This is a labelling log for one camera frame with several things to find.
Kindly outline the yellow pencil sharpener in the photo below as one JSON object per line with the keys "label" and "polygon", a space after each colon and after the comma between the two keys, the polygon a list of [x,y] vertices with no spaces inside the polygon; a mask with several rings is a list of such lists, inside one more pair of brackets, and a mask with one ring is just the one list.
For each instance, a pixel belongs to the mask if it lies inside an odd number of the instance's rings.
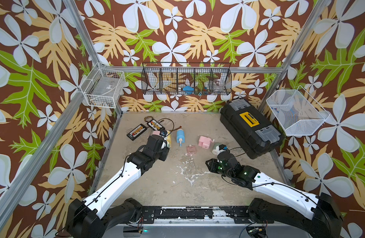
{"label": "yellow pencil sharpener", "polygon": [[172,145],[172,139],[171,139],[171,132],[167,131],[167,136],[165,137],[166,141],[167,141],[167,147],[171,148]]}

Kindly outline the green pencil sharpener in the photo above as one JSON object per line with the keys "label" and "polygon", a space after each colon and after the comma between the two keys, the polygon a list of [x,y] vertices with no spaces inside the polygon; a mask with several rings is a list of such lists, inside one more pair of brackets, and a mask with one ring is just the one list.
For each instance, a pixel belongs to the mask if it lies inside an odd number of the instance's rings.
{"label": "green pencil sharpener", "polygon": [[221,144],[221,143],[214,143],[214,144],[213,144],[213,148],[212,148],[212,153],[213,153],[214,155],[216,155],[216,156],[217,156],[219,153],[221,153],[221,152],[222,152],[221,146],[222,146],[222,144]]}

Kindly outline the blue pencil sharpener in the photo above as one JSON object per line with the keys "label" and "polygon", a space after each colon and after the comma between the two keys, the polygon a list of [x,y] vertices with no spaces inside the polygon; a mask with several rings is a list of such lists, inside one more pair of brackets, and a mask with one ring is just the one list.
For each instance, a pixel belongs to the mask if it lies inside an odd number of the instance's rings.
{"label": "blue pencil sharpener", "polygon": [[183,129],[177,130],[177,143],[181,147],[185,143],[185,134]]}

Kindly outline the clear pink tray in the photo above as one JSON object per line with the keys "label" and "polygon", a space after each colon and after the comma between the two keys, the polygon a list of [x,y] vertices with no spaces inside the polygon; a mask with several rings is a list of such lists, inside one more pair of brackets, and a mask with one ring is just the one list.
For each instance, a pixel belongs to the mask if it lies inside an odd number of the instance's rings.
{"label": "clear pink tray", "polygon": [[197,149],[196,149],[196,146],[195,145],[189,145],[186,147],[186,151],[187,151],[187,154],[188,155],[194,155],[197,153]]}

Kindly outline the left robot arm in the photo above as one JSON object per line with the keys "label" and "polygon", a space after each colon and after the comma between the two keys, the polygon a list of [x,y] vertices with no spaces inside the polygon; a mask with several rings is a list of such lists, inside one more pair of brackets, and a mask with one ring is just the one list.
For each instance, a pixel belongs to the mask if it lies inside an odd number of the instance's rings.
{"label": "left robot arm", "polygon": [[70,204],[65,231],[73,238],[101,238],[118,224],[137,221],[142,205],[135,199],[129,198],[115,207],[112,204],[157,160],[165,161],[169,150],[166,138],[149,136],[147,143],[127,156],[123,167],[105,185],[84,200],[76,199]]}

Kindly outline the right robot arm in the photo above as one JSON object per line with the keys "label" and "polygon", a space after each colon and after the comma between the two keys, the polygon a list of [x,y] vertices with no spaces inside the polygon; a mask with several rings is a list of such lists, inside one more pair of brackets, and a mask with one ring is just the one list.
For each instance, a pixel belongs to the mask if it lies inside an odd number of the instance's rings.
{"label": "right robot arm", "polygon": [[338,238],[343,216],[326,194],[316,195],[281,183],[252,166],[241,165],[229,151],[205,162],[209,172],[230,178],[232,183],[267,195],[281,205],[255,198],[247,209],[247,218],[256,223],[280,222],[299,228],[313,238]]}

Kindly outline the black charging board right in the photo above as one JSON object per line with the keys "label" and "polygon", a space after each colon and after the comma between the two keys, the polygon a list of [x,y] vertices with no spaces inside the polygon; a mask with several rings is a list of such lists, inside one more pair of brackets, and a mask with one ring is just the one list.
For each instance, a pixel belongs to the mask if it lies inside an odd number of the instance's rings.
{"label": "black charging board right", "polygon": [[165,128],[155,119],[151,119],[149,122],[147,122],[147,125],[152,128],[154,131],[162,131]]}

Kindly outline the black charging board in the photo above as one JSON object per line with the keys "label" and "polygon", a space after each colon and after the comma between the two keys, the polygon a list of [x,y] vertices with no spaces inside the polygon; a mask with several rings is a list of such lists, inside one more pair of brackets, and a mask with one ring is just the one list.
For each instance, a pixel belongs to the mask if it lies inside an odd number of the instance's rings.
{"label": "black charging board", "polygon": [[155,119],[151,119],[149,122],[147,122],[147,125],[152,128],[154,131],[162,131],[165,128]]}
{"label": "black charging board", "polygon": [[140,137],[145,131],[147,131],[147,127],[143,124],[139,124],[136,128],[132,129],[129,133],[127,133],[127,137],[134,141],[138,137]]}

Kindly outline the black charging board left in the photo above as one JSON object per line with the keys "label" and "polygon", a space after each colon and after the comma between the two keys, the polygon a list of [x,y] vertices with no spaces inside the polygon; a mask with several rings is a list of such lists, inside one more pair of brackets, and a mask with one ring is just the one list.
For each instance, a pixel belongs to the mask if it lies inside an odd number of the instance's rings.
{"label": "black charging board left", "polygon": [[145,131],[147,131],[147,127],[143,124],[139,124],[136,128],[132,129],[129,133],[127,133],[127,137],[134,141],[138,137],[140,137]]}

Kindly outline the black yellow-latch toolbox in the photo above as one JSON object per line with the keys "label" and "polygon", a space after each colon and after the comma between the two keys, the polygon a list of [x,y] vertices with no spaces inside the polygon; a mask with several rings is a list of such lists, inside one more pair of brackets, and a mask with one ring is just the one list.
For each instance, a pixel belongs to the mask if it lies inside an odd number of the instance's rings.
{"label": "black yellow-latch toolbox", "polygon": [[251,159],[271,152],[285,139],[285,135],[245,99],[226,103],[220,114],[221,123]]}

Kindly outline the white mesh basket right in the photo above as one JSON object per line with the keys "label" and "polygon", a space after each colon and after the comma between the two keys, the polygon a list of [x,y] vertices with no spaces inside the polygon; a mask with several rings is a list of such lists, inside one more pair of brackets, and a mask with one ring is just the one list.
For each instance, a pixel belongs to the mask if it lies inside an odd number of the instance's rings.
{"label": "white mesh basket right", "polygon": [[266,103],[287,136],[312,136],[330,117],[302,86],[277,90]]}

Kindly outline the aluminium frame post right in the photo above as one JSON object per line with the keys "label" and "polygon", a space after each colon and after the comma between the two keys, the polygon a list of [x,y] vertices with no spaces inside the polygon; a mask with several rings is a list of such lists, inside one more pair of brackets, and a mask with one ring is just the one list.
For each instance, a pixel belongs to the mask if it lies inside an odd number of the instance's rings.
{"label": "aluminium frame post right", "polygon": [[280,72],[277,73],[276,77],[272,81],[271,86],[267,90],[264,95],[260,105],[259,112],[263,113],[265,108],[267,108],[267,99],[279,88],[280,82],[284,79],[286,73],[288,73],[288,68],[292,65],[292,62],[296,56],[296,54],[300,51],[301,47],[304,45],[306,39],[309,37],[311,31],[313,30],[318,18],[321,16],[324,9],[327,7],[329,1],[320,0],[317,1],[317,4],[311,11],[308,19],[306,20],[303,28],[301,29],[296,41],[294,42],[289,54],[286,57],[284,63],[282,63],[282,67],[280,68]]}

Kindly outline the aluminium frame post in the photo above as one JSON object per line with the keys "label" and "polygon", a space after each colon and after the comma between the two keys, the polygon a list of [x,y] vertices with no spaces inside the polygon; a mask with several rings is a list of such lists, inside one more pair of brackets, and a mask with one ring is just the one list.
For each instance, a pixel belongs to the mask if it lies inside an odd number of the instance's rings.
{"label": "aluminium frame post", "polygon": [[[74,1],[63,1],[64,5],[66,6],[66,10],[70,13],[72,20],[75,23],[77,32],[79,36],[81,37],[81,41],[85,46],[87,55],[90,56],[93,66],[97,63],[101,63],[98,59],[98,54],[96,50],[94,49],[94,45],[92,43],[91,38],[88,35],[87,28],[84,24],[84,22],[80,18],[80,14],[78,12],[76,3]],[[71,117],[73,114],[73,111],[78,109],[80,104],[83,101],[83,95],[81,92],[81,86],[78,86],[75,92],[75,95],[71,98],[70,105],[66,107],[66,114],[68,117]],[[117,105],[117,108],[115,108],[116,114],[119,118],[122,117],[123,112],[119,106],[119,102]]]}
{"label": "aluminium frame post", "polygon": [[318,18],[321,16],[324,9],[327,7],[329,1],[320,0],[317,1],[317,4],[311,11],[308,19],[306,20],[303,28],[301,29],[296,41],[294,42],[289,54],[286,57],[284,63],[282,63],[282,67],[280,68],[280,72],[277,73],[276,77],[272,81],[271,86],[267,90],[264,95],[260,105],[259,112],[263,113],[265,108],[267,108],[267,99],[279,88],[280,82],[284,79],[286,73],[288,73],[288,68],[292,65],[292,62],[296,56],[296,54],[300,51],[301,47],[304,45],[306,39],[309,37],[311,31],[313,30]]}

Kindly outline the aluminium frame post left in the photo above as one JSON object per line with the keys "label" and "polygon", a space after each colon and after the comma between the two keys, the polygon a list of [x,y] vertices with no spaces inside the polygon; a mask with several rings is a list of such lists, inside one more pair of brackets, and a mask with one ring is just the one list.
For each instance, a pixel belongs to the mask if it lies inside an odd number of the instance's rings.
{"label": "aluminium frame post left", "polygon": [[[75,23],[77,32],[79,36],[81,37],[81,41],[85,46],[87,55],[90,56],[93,66],[97,63],[101,63],[98,59],[98,54],[96,50],[94,49],[94,45],[92,43],[91,38],[88,35],[87,28],[84,24],[84,22],[80,18],[80,14],[78,12],[76,3],[74,1],[63,1],[64,5],[66,6],[66,10],[70,13],[72,20]],[[83,101],[83,95],[81,92],[81,86],[78,86],[75,92],[75,95],[71,98],[70,105],[66,107],[66,114],[68,117],[71,117],[73,114],[73,111],[78,109],[80,104]],[[116,114],[119,118],[122,117],[123,112],[119,106],[119,102],[117,105],[117,108],[115,108]]]}

